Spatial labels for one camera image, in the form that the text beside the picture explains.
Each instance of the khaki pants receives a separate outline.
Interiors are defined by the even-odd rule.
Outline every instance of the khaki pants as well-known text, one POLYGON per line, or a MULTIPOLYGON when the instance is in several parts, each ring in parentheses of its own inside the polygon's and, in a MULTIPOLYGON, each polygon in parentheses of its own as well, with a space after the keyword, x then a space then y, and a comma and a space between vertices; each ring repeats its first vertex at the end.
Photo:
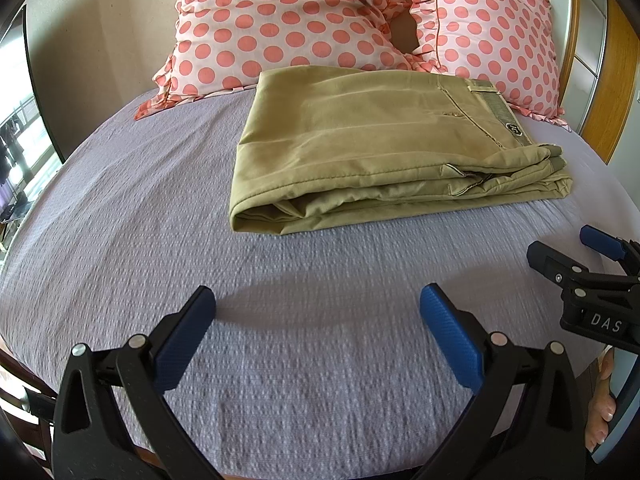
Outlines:
POLYGON ((238 144, 230 221, 288 234, 562 198, 571 178, 488 82, 300 66, 263 72, 238 144))

